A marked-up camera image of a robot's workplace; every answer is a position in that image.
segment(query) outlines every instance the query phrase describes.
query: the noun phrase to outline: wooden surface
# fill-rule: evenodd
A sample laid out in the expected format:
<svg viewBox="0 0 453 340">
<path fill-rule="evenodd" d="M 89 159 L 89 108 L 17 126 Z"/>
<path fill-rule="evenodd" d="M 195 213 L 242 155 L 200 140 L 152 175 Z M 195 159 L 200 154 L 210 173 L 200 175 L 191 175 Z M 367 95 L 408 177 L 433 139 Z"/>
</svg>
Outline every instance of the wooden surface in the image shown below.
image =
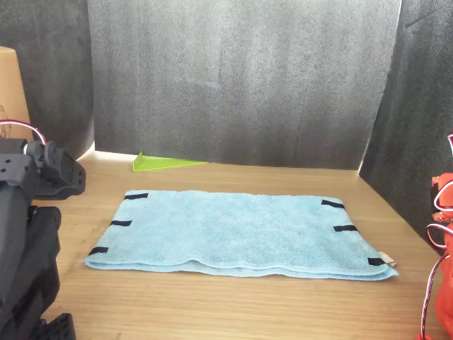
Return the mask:
<svg viewBox="0 0 453 340">
<path fill-rule="evenodd" d="M 81 163 L 87 172 L 86 192 L 45 203 L 59 207 L 63 216 L 57 259 L 61 288 L 45 317 L 72 313 L 78 340 L 412 340 L 419 332 L 426 280 L 439 256 L 356 171 L 203 164 L 133 173 L 130 161 L 91 155 Z M 359 282 L 100 271 L 85 266 L 82 260 L 107 229 L 125 191 L 132 189 L 339 198 L 362 236 L 398 262 L 400 276 Z M 433 306 L 428 333 L 435 340 L 448 339 Z"/>
</svg>

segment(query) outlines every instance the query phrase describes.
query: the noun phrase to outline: green plastic triangle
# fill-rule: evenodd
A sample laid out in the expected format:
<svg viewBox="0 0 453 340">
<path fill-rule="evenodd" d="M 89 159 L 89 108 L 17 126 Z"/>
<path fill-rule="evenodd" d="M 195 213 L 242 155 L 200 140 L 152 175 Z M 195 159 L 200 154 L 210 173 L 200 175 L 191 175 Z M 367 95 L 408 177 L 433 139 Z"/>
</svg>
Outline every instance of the green plastic triangle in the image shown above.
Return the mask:
<svg viewBox="0 0 453 340">
<path fill-rule="evenodd" d="M 176 166 L 186 166 L 195 164 L 205 164 L 206 161 L 186 161 L 185 159 L 174 159 L 164 157 L 143 156 L 140 152 L 132 164 L 134 171 L 148 171 L 157 169 L 174 168 Z"/>
</svg>

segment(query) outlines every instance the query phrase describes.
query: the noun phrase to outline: light blue towel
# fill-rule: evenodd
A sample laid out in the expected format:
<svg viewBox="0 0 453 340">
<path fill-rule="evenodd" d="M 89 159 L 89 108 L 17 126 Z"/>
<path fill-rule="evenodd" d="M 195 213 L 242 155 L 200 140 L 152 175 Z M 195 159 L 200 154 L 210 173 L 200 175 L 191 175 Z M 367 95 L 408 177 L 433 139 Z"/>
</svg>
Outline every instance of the light blue towel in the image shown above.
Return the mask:
<svg viewBox="0 0 453 340">
<path fill-rule="evenodd" d="M 397 272 L 317 196 L 129 191 L 86 258 L 98 269 L 382 280 Z"/>
</svg>

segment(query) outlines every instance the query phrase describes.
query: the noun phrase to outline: gray backdrop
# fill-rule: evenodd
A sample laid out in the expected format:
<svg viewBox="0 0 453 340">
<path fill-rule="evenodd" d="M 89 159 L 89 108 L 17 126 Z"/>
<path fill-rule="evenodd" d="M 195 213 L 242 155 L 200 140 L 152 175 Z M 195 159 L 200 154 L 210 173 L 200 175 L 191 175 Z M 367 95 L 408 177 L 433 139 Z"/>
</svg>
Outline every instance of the gray backdrop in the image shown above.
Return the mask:
<svg viewBox="0 0 453 340">
<path fill-rule="evenodd" d="M 0 45 L 17 52 L 31 123 L 81 156 L 93 144 L 86 0 L 0 0 Z"/>
<path fill-rule="evenodd" d="M 431 178 L 452 170 L 453 3 L 403 0 L 395 53 L 360 171 L 424 238 Z"/>
<path fill-rule="evenodd" d="M 96 149 L 357 169 L 395 0 L 89 0 Z"/>
</svg>

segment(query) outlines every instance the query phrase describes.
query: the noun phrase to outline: cable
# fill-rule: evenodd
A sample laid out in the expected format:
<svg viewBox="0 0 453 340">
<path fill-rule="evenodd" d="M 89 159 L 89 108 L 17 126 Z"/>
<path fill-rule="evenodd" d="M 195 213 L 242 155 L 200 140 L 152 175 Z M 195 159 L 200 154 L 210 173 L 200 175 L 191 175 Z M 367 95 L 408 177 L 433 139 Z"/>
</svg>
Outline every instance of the cable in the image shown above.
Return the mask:
<svg viewBox="0 0 453 340">
<path fill-rule="evenodd" d="M 450 236 L 453 236 L 453 231 L 450 228 L 445 227 L 444 225 L 438 225 L 435 223 L 432 223 L 426 227 L 426 235 L 428 236 L 428 239 L 430 240 L 431 244 L 438 249 L 446 249 L 447 246 L 445 246 L 443 244 L 437 244 L 436 242 L 434 242 L 434 240 L 431 238 L 431 235 L 430 235 L 430 229 L 442 230 L 443 232 L 445 232 L 446 234 L 448 234 Z"/>
<path fill-rule="evenodd" d="M 437 193 L 435 199 L 434 199 L 434 206 L 439 209 L 440 211 L 453 211 L 453 207 L 444 207 L 442 205 L 438 205 L 437 202 L 439 200 L 439 197 L 440 195 L 442 195 L 442 193 L 445 191 L 446 188 L 448 188 L 449 186 L 453 186 L 453 179 L 451 181 L 448 181 L 443 187 L 442 189 L 439 190 L 439 192 Z"/>
<path fill-rule="evenodd" d="M 422 339 L 425 340 L 425 322 L 426 322 L 426 312 L 428 310 L 428 303 L 431 298 L 431 288 L 432 288 L 432 282 L 434 281 L 434 275 L 436 274 L 436 270 L 439 267 L 440 263 L 444 261 L 445 259 L 448 259 L 450 257 L 449 254 L 445 254 L 442 256 L 439 261 L 436 262 L 434 267 L 432 267 L 430 277 L 428 278 L 428 285 L 426 286 L 426 296 L 425 296 L 425 302 L 423 303 L 423 311 L 422 311 L 422 324 L 421 324 L 421 330 L 422 330 Z"/>
<path fill-rule="evenodd" d="M 450 147 L 452 148 L 452 154 L 453 154 L 453 132 L 451 132 L 447 137 L 448 137 L 448 141 L 450 142 Z"/>
<path fill-rule="evenodd" d="M 27 123 L 24 123 L 24 122 L 21 122 L 19 120 L 14 120 L 14 119 L 7 119 L 7 120 L 0 120 L 0 125 L 9 125 L 9 124 L 13 124 L 13 125 L 20 125 L 20 126 L 25 126 L 26 128 L 29 128 L 33 131 L 36 132 L 36 134 L 39 136 L 39 138 L 41 139 L 41 142 L 46 145 L 46 141 L 45 141 L 45 138 L 44 138 L 44 135 L 34 126 L 30 125 L 30 124 L 27 124 Z"/>
</svg>

